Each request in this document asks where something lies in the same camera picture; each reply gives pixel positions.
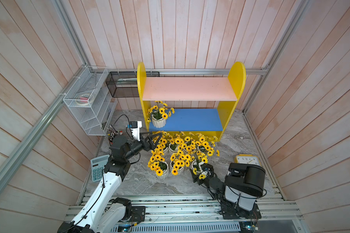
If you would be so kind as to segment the sunflower pot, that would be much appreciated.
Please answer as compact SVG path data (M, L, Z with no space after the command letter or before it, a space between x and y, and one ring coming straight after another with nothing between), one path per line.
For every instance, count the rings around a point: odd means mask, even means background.
M180 137L183 140L181 148L184 153L193 155L196 152L196 144L194 142L194 134L192 132L180 132Z
M150 157L148 168L160 179L164 180L169 175L169 166L166 163L165 158L159 154L154 154Z
M168 143L169 143L168 147L171 153L178 152L182 142L183 142L182 138L180 137L179 134L176 134L176 133L168 134Z
M168 108L167 103L163 101L155 101L155 103L147 110L146 122L152 123L156 128L163 128L167 119L175 113L175 109L173 107Z
M168 133L165 131L158 131L156 133L162 133L162 138L157 145L155 150L151 150L152 155L160 154L161 156L166 156L169 151L168 143Z
M194 182L204 180L208 176L208 171L201 167L202 165L207 164L207 162L207 156L205 154L201 154L191 163L190 172Z
M208 137L201 133L196 134L198 137L198 140L195 142L196 147L196 155L198 157L200 156L209 156L212 157L214 155L220 156L220 151L216 148L216 143L218 141L217 136Z
M174 176L182 173L185 168L190 166L191 156L189 154L185 154L183 151L178 151L171 155L170 157L170 166L171 173Z

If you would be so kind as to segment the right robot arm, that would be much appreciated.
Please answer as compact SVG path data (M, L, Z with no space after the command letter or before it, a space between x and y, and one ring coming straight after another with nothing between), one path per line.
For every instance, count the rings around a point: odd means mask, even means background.
M193 182L207 189L222 211L241 216L257 208L256 200L265 196L266 171L259 165L231 163L224 181L218 178L214 167L204 162L193 162L190 168Z

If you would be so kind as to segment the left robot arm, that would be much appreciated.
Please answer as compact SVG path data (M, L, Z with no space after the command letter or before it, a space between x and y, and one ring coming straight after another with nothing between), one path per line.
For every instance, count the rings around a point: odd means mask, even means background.
M60 233L109 233L119 222L136 226L145 220L145 207L133 207L126 198L112 198L131 167L130 158L142 150L154 150L161 133L144 132L138 139L114 137L102 178L82 210L69 223L63 222Z

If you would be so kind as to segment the red pen holder cup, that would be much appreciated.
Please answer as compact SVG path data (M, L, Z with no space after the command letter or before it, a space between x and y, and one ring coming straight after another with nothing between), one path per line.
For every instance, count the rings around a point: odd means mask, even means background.
M115 137L122 135L122 131L117 131L117 130L113 127L113 125L110 125L110 126L109 126L107 133L108 133L108 141L109 141L110 144L112 144L113 139L114 139Z

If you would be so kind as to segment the yellow alarm clock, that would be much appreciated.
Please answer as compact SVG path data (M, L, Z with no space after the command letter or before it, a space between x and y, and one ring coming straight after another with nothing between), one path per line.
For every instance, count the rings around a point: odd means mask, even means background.
M235 163L262 166L258 156L252 154L239 154L234 158Z

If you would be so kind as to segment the yellow two-tier shelf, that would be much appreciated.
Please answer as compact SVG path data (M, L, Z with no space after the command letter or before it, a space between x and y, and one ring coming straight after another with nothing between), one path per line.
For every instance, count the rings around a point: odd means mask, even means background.
M245 65L236 62L227 77L148 77L144 63L137 68L137 86L143 115L150 117L154 101L163 102L218 102L214 108L183 108L166 120L163 127L146 122L148 131L166 131L172 135L184 132L203 134L219 141L243 94L247 74Z

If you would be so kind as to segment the black mesh basket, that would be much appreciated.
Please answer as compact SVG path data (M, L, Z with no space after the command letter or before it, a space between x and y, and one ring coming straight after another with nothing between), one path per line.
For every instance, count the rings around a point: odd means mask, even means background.
M111 71L106 85L114 98L138 98L136 71Z

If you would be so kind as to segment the light blue calculator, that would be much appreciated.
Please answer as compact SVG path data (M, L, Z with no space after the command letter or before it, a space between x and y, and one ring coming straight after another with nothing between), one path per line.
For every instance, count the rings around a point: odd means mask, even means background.
M109 155L102 155L91 159L91 180L92 182L99 182L102 179L102 171L105 168L109 159Z

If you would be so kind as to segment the tape roll in rack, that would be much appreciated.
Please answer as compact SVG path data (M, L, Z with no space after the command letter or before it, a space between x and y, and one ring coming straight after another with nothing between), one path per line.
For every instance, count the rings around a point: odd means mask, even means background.
M93 102L94 97L90 93L83 93L79 95L75 100L77 106L88 106L93 104Z

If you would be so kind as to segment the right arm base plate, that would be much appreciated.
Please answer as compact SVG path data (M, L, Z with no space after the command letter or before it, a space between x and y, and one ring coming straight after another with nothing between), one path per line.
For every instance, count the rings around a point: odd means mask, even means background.
M219 214L223 216L223 219L261 219L261 213L258 209L258 205L255 203L251 211L245 210L238 206L236 203L221 203L221 210Z

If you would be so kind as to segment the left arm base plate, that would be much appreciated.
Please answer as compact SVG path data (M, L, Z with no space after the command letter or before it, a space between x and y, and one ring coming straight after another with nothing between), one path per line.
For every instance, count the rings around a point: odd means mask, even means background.
M127 206L123 219L119 222L143 222L145 221L145 206Z

